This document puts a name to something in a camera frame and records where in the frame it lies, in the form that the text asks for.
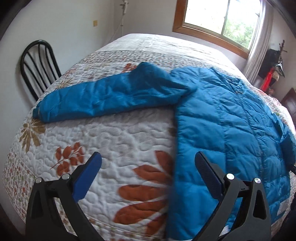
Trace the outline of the blue puffer jacket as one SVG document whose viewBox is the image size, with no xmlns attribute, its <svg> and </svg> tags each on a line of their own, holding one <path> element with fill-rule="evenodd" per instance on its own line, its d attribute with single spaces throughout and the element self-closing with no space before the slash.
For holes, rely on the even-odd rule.
<svg viewBox="0 0 296 241">
<path fill-rule="evenodd" d="M 271 222 L 284 215 L 295 137 L 242 79 L 213 68 L 166 72 L 143 62 L 131 72 L 51 92 L 37 104 L 33 117 L 52 123 L 165 105 L 174 106 L 177 126 L 168 238 L 193 238 L 217 204 L 194 166 L 197 152 L 241 180 L 260 178 Z"/>
</svg>

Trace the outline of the floral quilted bedspread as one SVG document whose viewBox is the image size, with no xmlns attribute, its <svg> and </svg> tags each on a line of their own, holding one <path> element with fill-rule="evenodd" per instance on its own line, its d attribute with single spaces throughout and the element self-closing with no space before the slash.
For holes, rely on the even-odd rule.
<svg viewBox="0 0 296 241">
<path fill-rule="evenodd" d="M 173 186 L 177 126 L 172 105 L 44 123 L 33 110 L 55 90 L 131 72 L 140 63 L 166 72 L 176 68 L 213 68 L 242 79 L 295 137 L 295 128 L 280 103 L 253 87 L 221 52 L 190 41 L 151 34 L 129 34 L 79 61 L 39 97 L 18 129 L 4 166 L 4 189 L 22 221 L 27 216 L 36 178 L 45 181 L 72 174 L 94 152 L 102 166 L 79 206 L 106 240 L 173 240 L 167 237 Z M 295 179 L 284 215 L 271 222 L 277 232 L 290 210 Z"/>
</svg>

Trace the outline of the dark wooden cabinet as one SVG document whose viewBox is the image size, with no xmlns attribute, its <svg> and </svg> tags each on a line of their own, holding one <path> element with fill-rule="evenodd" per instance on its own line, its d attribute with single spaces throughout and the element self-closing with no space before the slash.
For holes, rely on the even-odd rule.
<svg viewBox="0 0 296 241">
<path fill-rule="evenodd" d="M 281 104 L 287 108 L 288 112 L 292 117 L 292 121 L 295 124 L 296 122 L 296 92 L 294 88 L 291 88 L 290 91 L 282 99 Z"/>
</svg>

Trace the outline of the red hanging garment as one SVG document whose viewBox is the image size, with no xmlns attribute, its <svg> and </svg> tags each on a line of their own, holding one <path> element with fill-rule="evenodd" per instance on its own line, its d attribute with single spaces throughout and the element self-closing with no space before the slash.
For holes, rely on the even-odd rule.
<svg viewBox="0 0 296 241">
<path fill-rule="evenodd" d="M 267 91 L 267 89 L 269 88 L 269 85 L 270 85 L 271 81 L 273 79 L 275 79 L 274 78 L 274 72 L 276 72 L 275 67 L 272 67 L 270 69 L 270 71 L 267 73 L 266 77 L 264 78 L 264 82 L 263 82 L 262 86 L 260 87 L 260 90 L 262 90 L 263 92 L 266 92 Z"/>
</svg>

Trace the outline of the black coat rack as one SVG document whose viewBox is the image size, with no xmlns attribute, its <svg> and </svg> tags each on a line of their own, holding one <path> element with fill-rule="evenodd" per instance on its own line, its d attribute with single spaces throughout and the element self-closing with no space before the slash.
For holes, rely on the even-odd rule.
<svg viewBox="0 0 296 241">
<path fill-rule="evenodd" d="M 279 46 L 279 50 L 268 49 L 266 51 L 262 65 L 258 72 L 259 77 L 265 78 L 270 70 L 273 70 L 272 79 L 274 79 L 275 82 L 279 80 L 280 76 L 285 77 L 282 66 L 282 53 L 287 53 L 287 51 L 284 50 L 285 40 L 283 40 Z"/>
</svg>

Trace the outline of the black metal chair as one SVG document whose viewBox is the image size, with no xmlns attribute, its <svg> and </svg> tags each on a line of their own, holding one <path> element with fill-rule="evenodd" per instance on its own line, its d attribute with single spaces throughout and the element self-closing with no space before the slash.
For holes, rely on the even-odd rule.
<svg viewBox="0 0 296 241">
<path fill-rule="evenodd" d="M 62 76 L 52 46 L 45 40 L 31 42 L 21 54 L 20 73 L 34 100 Z"/>
</svg>

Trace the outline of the grey window curtain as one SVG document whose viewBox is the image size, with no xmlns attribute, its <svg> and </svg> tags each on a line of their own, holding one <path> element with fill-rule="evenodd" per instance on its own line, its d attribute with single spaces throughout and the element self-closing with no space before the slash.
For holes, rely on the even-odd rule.
<svg viewBox="0 0 296 241">
<path fill-rule="evenodd" d="M 273 27 L 273 6 L 268 1 L 260 1 L 259 24 L 251 47 L 247 63 L 243 70 L 245 78 L 253 84 L 259 73 L 263 59 L 269 47 Z"/>
</svg>

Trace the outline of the wooden framed window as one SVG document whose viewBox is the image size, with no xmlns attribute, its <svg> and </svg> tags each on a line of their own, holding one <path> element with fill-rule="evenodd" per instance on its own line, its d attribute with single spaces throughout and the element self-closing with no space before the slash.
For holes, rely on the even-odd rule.
<svg viewBox="0 0 296 241">
<path fill-rule="evenodd" d="M 261 1 L 176 3 L 173 32 L 199 38 L 247 59 L 259 28 Z"/>
</svg>

